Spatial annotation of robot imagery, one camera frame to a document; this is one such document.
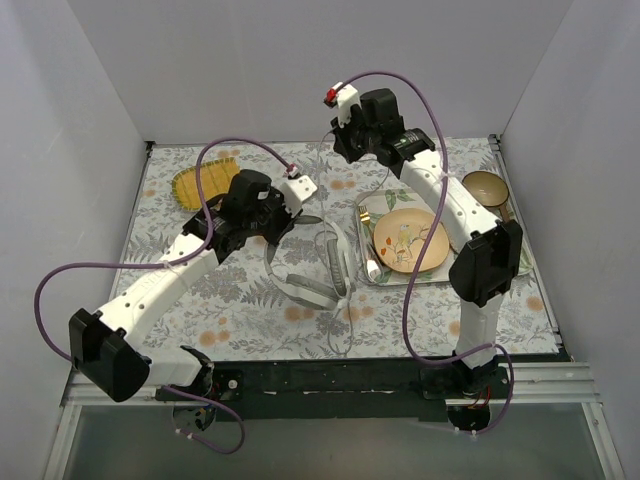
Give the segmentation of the white grey gaming headphones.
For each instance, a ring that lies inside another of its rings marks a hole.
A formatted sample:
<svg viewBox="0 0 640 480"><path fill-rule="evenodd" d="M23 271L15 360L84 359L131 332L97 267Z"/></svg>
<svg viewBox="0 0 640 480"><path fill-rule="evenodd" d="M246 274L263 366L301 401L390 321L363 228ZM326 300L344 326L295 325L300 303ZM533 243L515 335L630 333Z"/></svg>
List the white grey gaming headphones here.
<svg viewBox="0 0 640 480"><path fill-rule="evenodd" d="M264 268L269 280L289 300L313 310L334 311L341 309L351 299L356 290L352 247L343 229L334 221L312 215L303 215L296 220L297 225L323 226L325 270L328 282L311 273L288 273L284 279L276 275L271 263L277 247L267 244L264 249Z"/></svg>

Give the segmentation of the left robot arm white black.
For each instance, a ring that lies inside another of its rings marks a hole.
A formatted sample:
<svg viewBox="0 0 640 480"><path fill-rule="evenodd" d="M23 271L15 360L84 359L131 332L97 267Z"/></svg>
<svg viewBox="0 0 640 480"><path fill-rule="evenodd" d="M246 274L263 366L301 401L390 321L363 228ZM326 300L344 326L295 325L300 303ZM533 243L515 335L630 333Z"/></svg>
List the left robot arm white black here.
<svg viewBox="0 0 640 480"><path fill-rule="evenodd" d="M317 187L307 175L274 187L269 176L244 169L227 193L209 199L187 221L153 269L96 312L78 310L69 321L73 367L112 400L130 399L144 386L171 386L193 400L213 387L213 363L198 350L151 359L140 351L165 312L200 278L255 236L276 245L291 231Z"/></svg>

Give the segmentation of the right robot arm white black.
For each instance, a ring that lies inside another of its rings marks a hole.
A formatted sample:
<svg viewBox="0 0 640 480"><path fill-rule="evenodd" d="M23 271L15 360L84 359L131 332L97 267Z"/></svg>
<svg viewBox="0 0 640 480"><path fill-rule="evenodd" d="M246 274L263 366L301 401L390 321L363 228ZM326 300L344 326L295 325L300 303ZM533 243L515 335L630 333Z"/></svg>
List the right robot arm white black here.
<svg viewBox="0 0 640 480"><path fill-rule="evenodd" d="M335 152L349 163L374 155L433 210L448 234L456 253L448 276L460 298L460 333L451 357L435 362L435 382L464 397L479 395L498 371L499 310L519 271L522 228L499 219L450 176L444 143L406 128L391 90L360 94L338 83L324 102L336 111Z"/></svg>

